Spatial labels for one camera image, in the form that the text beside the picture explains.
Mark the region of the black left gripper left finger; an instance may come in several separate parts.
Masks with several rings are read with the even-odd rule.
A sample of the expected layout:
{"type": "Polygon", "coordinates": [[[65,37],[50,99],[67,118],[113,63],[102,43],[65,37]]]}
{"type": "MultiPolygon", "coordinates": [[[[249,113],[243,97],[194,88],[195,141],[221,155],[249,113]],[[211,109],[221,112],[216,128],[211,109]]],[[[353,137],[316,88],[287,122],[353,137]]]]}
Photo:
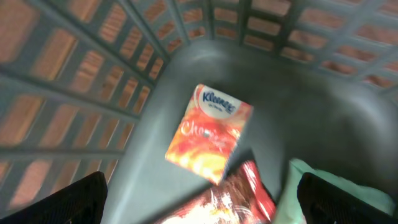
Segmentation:
{"type": "Polygon", "coordinates": [[[96,171],[58,192],[1,219],[1,224],[100,224],[108,187],[96,171]]]}

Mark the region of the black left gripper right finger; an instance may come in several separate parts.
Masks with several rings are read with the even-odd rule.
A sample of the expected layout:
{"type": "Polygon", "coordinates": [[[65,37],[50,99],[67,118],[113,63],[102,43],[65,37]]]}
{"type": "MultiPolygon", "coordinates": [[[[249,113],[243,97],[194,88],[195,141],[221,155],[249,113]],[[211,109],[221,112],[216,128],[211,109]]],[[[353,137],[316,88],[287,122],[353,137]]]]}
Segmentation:
{"type": "Polygon", "coordinates": [[[297,198],[307,224],[397,224],[397,219],[306,172],[297,198]]]}

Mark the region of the mint Zappy wipes pack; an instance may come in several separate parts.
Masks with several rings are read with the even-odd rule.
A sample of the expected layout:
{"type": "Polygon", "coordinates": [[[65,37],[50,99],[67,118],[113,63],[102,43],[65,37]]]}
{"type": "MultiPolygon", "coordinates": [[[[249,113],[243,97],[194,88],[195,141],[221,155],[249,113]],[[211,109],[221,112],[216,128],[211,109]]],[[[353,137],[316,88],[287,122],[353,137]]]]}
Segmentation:
{"type": "Polygon", "coordinates": [[[395,208],[393,199],[378,189],[292,159],[273,222],[396,224],[395,208]]]}

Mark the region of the red Top chocolate bar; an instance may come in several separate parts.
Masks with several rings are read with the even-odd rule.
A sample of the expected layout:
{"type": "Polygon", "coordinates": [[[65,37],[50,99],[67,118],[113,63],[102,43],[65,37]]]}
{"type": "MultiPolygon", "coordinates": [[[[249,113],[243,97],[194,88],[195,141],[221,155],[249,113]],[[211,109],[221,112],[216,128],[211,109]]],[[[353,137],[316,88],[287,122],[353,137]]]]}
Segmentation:
{"type": "Polygon", "coordinates": [[[159,224],[271,223],[276,205],[261,182],[254,161],[243,162],[219,185],[183,204],[159,224]]]}

